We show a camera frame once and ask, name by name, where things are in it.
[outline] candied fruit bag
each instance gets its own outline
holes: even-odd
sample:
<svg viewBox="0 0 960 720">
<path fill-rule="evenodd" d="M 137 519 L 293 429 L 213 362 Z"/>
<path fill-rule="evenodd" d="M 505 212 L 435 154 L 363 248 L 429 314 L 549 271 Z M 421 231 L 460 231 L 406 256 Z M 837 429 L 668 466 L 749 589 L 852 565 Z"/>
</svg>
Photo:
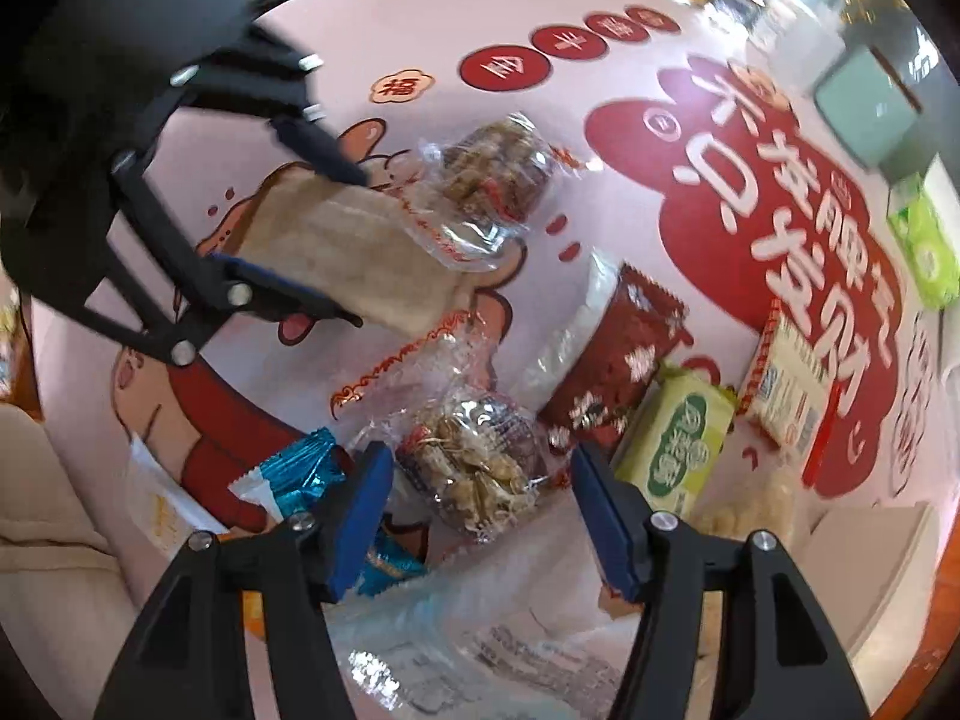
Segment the candied fruit bag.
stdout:
<svg viewBox="0 0 960 720">
<path fill-rule="evenodd" d="M 415 495 L 460 536 L 491 541 L 531 514 L 565 466 L 532 413 L 484 386 L 482 325 L 445 334 L 395 365 L 364 397 L 350 447 L 382 440 Z"/>
<path fill-rule="evenodd" d="M 524 114 L 485 124 L 458 143 L 422 143 L 424 178 L 400 193 L 407 232 L 445 266 L 486 271 L 522 235 L 557 179 L 576 175 Z"/>
</svg>

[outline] blue wrapper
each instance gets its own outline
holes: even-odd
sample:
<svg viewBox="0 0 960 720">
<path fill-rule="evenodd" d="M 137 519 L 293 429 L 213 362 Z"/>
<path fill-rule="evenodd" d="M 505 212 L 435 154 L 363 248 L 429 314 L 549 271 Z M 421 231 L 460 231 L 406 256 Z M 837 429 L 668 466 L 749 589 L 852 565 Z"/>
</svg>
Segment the blue wrapper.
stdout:
<svg viewBox="0 0 960 720">
<path fill-rule="evenodd" d="M 336 445 L 333 433 L 320 428 L 267 458 L 246 477 L 230 485 L 230 489 L 242 500 L 261 505 L 274 516 L 279 512 L 285 519 L 296 512 L 305 512 L 323 498 L 332 485 L 347 479 L 333 454 Z M 269 493 L 264 483 L 269 486 Z M 355 589 L 360 595 L 373 596 L 424 574 L 426 566 L 381 528 L 367 550 L 367 560 Z"/>
<path fill-rule="evenodd" d="M 320 428 L 258 466 L 284 518 L 310 509 L 330 485 L 347 478 L 333 457 L 336 445 L 333 433 Z"/>
<path fill-rule="evenodd" d="M 360 595 L 378 595 L 395 584 L 424 574 L 426 566 L 381 529 L 367 550 L 367 562 L 360 573 L 356 591 Z"/>
</svg>

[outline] pink tablecloth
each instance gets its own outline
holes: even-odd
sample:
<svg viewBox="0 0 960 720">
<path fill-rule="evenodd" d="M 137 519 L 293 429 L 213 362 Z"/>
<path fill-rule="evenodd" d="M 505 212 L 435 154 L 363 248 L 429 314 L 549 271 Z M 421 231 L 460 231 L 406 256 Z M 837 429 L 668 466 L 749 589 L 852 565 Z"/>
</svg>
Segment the pink tablecloth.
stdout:
<svg viewBox="0 0 960 720">
<path fill-rule="evenodd" d="M 815 506 L 931 500 L 952 522 L 952 423 L 933 376 L 935 318 L 884 222 L 887 187 L 846 156 L 808 100 L 767 85 L 760 57 L 671 0 L 295 0 L 265 23 L 325 64 L 325 125 L 380 189 L 416 175 L 419 139 L 448 141 L 520 109 L 592 167 L 534 219 L 526 256 L 493 271 L 475 306 L 497 329 L 507 389 L 583 299 L 589 252 L 622 258 L 690 307 L 673 359 L 738 386 L 779 295 L 843 383 Z M 262 122 L 181 111 L 149 178 L 200 250 L 222 245 L 291 155 Z M 175 309 L 122 223 L 112 242 Z M 93 302 L 122 314 L 101 290 Z M 124 512 L 128 434 L 227 525 L 226 485 L 299 431 L 349 424 L 347 395 L 405 338 L 368 324 L 236 317 L 186 370 L 66 322 L 38 321 L 48 426 L 139 594 L 162 561 Z M 728 438 L 707 494 L 765 460 Z M 425 526 L 421 537 L 427 549 Z"/>
</svg>

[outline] green box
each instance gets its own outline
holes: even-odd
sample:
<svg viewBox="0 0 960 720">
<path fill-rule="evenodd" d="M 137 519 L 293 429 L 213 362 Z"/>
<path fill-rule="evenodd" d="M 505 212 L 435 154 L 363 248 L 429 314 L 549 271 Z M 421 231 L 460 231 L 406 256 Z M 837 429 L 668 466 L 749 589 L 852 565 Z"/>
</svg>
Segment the green box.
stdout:
<svg viewBox="0 0 960 720">
<path fill-rule="evenodd" d="M 896 242 L 929 309 L 939 310 L 960 298 L 960 264 L 949 245 L 937 210 L 923 186 L 923 177 L 911 175 L 891 192 L 892 213 L 887 218 Z"/>
<path fill-rule="evenodd" d="M 687 517 L 727 437 L 736 395 L 684 368 L 662 365 L 658 378 L 661 388 L 628 429 L 613 474 L 654 509 Z"/>
</svg>

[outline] cookie package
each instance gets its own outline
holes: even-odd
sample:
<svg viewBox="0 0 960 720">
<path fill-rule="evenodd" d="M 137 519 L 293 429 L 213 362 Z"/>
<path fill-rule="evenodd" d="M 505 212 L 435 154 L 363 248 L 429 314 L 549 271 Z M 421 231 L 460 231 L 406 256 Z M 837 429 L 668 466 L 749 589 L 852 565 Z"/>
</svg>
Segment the cookie package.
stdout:
<svg viewBox="0 0 960 720">
<path fill-rule="evenodd" d="M 839 395 L 813 346 L 775 299 L 740 392 L 738 415 L 746 415 L 781 449 L 791 464 L 808 466 L 805 485 L 822 454 Z"/>
<path fill-rule="evenodd" d="M 536 409 L 552 451 L 592 440 L 613 452 L 687 313 L 653 279 L 593 252 L 584 303 L 510 392 Z"/>
<path fill-rule="evenodd" d="M 641 407 L 613 458 L 613 473 L 654 509 L 688 517 L 720 455 L 736 395 L 685 368 L 662 365 L 661 387 Z"/>
</svg>

